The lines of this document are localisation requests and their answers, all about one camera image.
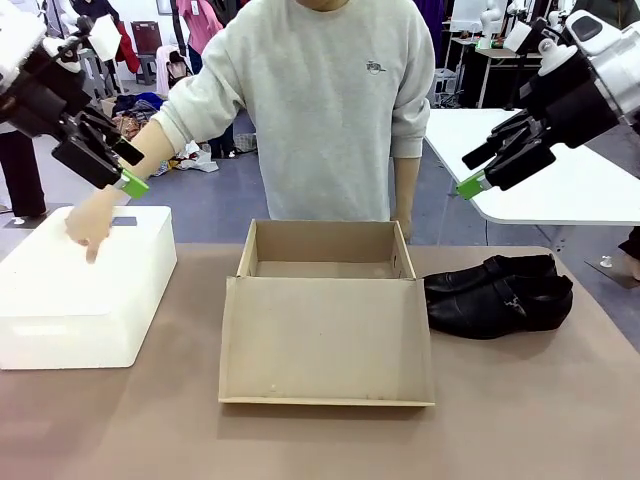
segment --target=white container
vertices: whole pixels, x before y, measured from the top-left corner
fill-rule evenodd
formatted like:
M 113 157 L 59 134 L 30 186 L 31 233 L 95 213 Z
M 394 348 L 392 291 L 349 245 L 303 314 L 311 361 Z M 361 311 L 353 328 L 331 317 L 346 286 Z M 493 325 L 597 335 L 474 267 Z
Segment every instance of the white container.
M 176 264 L 168 207 L 116 208 L 93 265 L 56 210 L 0 263 L 0 368 L 133 365 Z

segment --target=person in gray sweatshirt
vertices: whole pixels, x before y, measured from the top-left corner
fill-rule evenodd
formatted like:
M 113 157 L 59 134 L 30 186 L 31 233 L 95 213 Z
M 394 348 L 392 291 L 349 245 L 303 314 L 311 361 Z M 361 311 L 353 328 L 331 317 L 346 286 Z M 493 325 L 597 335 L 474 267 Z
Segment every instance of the person in gray sweatshirt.
M 244 108 L 271 218 L 395 218 L 411 235 L 435 58 L 413 0 L 252 0 L 202 57 L 202 71 L 178 83 L 134 139 L 145 155 L 127 166 L 135 174 L 150 175 L 191 140 L 220 136 Z M 98 191 L 67 220 L 89 261 L 118 195 Z

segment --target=sweatshirt logo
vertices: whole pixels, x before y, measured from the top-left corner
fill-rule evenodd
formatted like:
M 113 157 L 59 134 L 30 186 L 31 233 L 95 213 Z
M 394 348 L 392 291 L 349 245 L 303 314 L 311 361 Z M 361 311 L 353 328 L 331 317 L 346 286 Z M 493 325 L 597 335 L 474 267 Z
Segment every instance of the sweatshirt logo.
M 386 72 L 386 70 L 379 63 L 370 60 L 367 62 L 367 72 L 371 75 L 378 75 L 380 72 Z

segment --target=shoe strap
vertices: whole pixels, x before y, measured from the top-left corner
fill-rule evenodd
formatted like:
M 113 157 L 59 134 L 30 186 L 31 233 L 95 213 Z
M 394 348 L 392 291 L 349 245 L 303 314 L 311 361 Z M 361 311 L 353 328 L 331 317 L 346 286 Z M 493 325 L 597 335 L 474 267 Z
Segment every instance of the shoe strap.
M 504 276 L 504 272 L 502 268 L 500 268 L 500 265 L 498 265 L 496 257 L 487 258 L 482 265 L 484 265 L 484 268 L 493 278 L 501 278 Z
M 518 296 L 513 293 L 513 290 L 504 279 L 493 282 L 493 286 L 498 292 L 498 295 L 500 295 L 500 298 L 502 299 L 502 302 L 506 307 L 509 307 L 511 310 L 522 317 L 527 316 L 527 312 L 522 306 L 522 302 L 520 301 Z

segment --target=gray sweatshirt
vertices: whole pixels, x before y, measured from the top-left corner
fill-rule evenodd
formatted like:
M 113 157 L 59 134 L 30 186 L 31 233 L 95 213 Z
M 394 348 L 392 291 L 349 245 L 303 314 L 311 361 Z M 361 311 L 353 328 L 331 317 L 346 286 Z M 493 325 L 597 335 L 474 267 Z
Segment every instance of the gray sweatshirt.
M 252 0 L 178 83 L 157 120 L 176 151 L 253 120 L 273 219 L 389 220 L 389 157 L 422 155 L 434 73 L 412 0 L 320 13 Z

